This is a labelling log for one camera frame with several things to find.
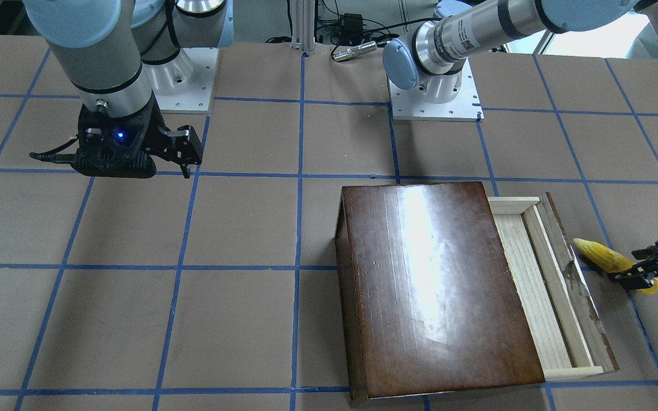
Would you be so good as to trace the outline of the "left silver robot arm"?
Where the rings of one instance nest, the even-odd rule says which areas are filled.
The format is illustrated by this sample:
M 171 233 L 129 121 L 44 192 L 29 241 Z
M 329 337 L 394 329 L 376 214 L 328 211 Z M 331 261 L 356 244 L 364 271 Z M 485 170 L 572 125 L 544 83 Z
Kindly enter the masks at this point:
M 387 77 L 403 90 L 424 80 L 455 75 L 470 55 L 543 30 L 554 34 L 591 31 L 634 11 L 647 16 L 658 45 L 658 1 L 485 1 L 457 15 L 425 22 L 384 47 Z M 634 251 L 633 259 L 590 240 L 574 239 L 575 249 L 630 291 L 658 286 L 658 240 Z

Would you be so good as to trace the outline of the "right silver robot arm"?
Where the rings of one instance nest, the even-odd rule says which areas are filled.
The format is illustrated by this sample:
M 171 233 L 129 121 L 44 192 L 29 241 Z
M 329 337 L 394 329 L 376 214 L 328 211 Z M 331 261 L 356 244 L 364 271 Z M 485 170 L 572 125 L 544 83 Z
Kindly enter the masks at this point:
M 158 157 L 188 179 L 190 167 L 203 161 L 203 144 L 191 125 L 172 130 L 165 124 L 158 96 L 196 85 L 199 72 L 187 49 L 233 43 L 233 2 L 23 4 L 82 101 L 75 136 L 29 156 L 118 179 L 153 177 Z

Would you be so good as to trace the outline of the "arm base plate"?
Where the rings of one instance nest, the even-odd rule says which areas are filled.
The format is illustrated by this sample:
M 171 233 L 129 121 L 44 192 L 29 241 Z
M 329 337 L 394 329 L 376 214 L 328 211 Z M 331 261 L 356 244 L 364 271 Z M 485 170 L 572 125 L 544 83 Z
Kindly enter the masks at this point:
M 423 74 L 419 86 L 409 90 L 399 88 L 390 80 L 387 85 L 394 119 L 446 122 L 485 119 L 470 62 L 452 75 L 428 77 Z
M 164 114 L 209 114 L 219 49 L 181 49 L 173 60 L 143 70 Z

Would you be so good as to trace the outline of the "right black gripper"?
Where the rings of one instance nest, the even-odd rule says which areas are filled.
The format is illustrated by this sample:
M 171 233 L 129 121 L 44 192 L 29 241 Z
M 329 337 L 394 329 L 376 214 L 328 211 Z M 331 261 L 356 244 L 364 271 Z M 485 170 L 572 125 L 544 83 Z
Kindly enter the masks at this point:
M 115 118 L 82 105 L 78 148 L 71 167 L 79 174 L 120 179 L 149 179 L 155 157 L 177 164 L 185 179 L 203 163 L 203 145 L 191 125 L 166 127 L 156 97 L 137 112 Z

